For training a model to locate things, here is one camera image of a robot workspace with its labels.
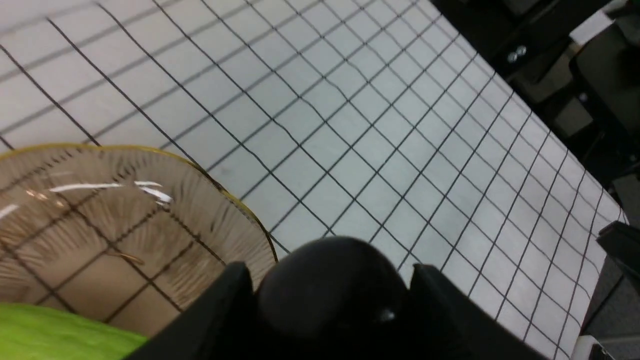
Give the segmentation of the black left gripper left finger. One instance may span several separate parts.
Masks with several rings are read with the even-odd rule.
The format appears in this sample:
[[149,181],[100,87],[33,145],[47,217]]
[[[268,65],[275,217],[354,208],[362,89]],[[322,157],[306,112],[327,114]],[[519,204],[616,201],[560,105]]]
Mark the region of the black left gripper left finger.
[[227,265],[192,305],[128,360],[240,360],[256,339],[256,301],[249,269]]

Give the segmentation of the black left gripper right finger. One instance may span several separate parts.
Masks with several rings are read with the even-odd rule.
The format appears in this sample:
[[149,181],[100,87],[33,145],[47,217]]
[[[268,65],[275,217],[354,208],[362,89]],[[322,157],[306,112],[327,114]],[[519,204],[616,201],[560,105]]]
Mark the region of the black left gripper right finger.
[[407,292],[407,348],[430,360],[544,360],[432,265],[416,264]]

